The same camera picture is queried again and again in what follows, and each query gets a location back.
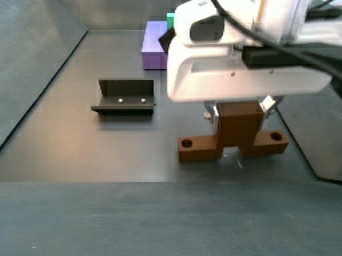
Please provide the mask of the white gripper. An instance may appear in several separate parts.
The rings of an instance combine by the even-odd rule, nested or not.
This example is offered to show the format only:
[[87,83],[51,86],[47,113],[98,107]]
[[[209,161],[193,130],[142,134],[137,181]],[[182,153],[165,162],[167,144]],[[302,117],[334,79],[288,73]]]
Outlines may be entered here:
[[220,40],[194,42],[192,26],[175,22],[177,36],[171,41],[167,63],[167,94],[175,102],[205,102],[205,119],[213,132],[218,130],[217,101],[242,100],[266,96],[260,105],[265,118],[284,100],[282,95],[316,93],[330,76],[306,67],[249,69],[234,44],[245,36],[225,24]]

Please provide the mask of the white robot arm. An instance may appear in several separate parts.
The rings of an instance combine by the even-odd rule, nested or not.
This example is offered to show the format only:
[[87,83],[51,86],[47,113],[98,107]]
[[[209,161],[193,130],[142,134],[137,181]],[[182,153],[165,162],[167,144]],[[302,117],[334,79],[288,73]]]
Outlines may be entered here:
[[175,9],[167,94],[202,102],[218,123],[218,104],[316,93],[342,81],[342,19],[309,21],[313,0],[190,0]]

